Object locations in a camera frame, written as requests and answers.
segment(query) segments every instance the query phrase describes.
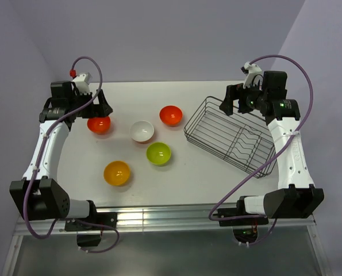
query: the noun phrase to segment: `yellow bowl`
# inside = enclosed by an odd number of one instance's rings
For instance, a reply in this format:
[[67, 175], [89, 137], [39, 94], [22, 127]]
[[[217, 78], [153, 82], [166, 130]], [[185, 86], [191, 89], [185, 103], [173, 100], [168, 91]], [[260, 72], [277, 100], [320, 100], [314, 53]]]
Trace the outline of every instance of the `yellow bowl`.
[[121, 186], [130, 177], [130, 167], [123, 161], [113, 161], [104, 169], [103, 176], [108, 184]]

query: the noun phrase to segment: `red bowl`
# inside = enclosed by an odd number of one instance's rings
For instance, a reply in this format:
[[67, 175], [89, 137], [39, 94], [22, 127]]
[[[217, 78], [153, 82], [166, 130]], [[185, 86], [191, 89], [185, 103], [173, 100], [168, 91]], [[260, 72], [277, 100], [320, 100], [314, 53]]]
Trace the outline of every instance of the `red bowl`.
[[103, 135], [106, 134], [111, 126], [111, 119], [107, 116], [104, 118], [90, 118], [87, 123], [88, 129], [92, 132]]
[[162, 108], [159, 117], [163, 123], [169, 126], [176, 126], [182, 120], [182, 111], [174, 105], [168, 105]]

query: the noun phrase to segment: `glass panel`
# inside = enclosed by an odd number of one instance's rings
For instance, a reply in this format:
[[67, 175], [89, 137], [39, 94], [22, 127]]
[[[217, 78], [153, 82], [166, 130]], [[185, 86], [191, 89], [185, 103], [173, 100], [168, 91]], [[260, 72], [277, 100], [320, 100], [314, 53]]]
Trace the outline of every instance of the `glass panel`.
[[[98, 248], [108, 246], [114, 235], [104, 239]], [[306, 227], [276, 228], [249, 249], [232, 239], [231, 229], [125, 233], [113, 250], [85, 254], [77, 250], [74, 235], [27, 236], [14, 276], [320, 275]]]

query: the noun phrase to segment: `red cap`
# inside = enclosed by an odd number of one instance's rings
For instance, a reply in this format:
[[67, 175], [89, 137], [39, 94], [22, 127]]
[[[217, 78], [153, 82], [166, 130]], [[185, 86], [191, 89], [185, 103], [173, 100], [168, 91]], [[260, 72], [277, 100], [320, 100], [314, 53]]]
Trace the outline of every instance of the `red cap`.
[[70, 70], [70, 77], [72, 78], [76, 77], [76, 71], [74, 69]]

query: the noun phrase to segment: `dish rack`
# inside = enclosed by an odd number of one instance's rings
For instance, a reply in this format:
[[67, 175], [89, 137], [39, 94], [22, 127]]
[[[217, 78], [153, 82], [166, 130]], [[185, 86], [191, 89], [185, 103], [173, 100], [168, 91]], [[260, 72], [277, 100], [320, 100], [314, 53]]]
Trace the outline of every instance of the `dish rack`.
[[[242, 115], [236, 106], [233, 115], [227, 116], [219, 109], [221, 103], [212, 96], [201, 103], [184, 128], [186, 139], [250, 174], [275, 154], [270, 132], [263, 119], [252, 113]], [[275, 163], [255, 177], [270, 175]]]

